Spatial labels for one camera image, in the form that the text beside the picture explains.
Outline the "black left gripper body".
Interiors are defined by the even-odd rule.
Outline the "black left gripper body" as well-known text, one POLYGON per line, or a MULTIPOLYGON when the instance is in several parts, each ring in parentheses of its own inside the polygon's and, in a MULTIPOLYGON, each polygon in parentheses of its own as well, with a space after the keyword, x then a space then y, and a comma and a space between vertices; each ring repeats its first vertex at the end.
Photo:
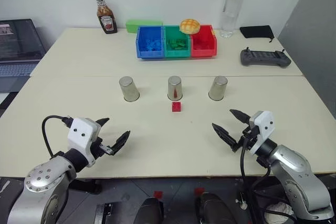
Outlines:
POLYGON ((104 154, 113 155, 112 148, 104 145, 102 143, 102 138, 100 138, 98 135, 99 135, 99 131, 93 134, 92 143, 90 146, 90 151, 94 159, 98 159, 104 154))

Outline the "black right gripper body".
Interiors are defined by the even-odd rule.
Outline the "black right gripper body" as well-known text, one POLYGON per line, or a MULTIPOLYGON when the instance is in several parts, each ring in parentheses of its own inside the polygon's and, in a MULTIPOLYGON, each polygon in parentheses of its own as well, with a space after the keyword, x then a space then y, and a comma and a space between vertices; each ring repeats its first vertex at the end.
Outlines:
POLYGON ((251 126, 247 123, 247 127, 242 131, 242 136, 240 137, 237 145, 237 150, 243 147, 244 141, 247 140, 246 149, 250 150, 254 144, 257 142, 257 135, 259 134, 258 126, 251 126))

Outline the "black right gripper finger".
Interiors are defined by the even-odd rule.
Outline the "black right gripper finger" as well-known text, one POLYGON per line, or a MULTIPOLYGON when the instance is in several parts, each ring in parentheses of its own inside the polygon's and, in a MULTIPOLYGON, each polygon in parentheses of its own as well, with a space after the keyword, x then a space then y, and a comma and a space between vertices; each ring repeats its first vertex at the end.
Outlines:
POLYGON ((221 126, 212 123, 212 127, 214 131, 216 132, 216 134, 219 136, 219 138, 222 139, 226 144, 228 144, 233 152, 236 152, 237 146, 238 146, 237 145, 238 143, 236 142, 236 140, 232 138, 229 135, 229 133, 221 126))
POLYGON ((250 120, 250 116, 249 115, 245 114, 242 111, 235 110, 235 109, 230 109, 229 111, 240 122, 242 122, 244 124, 249 124, 249 120, 250 120))

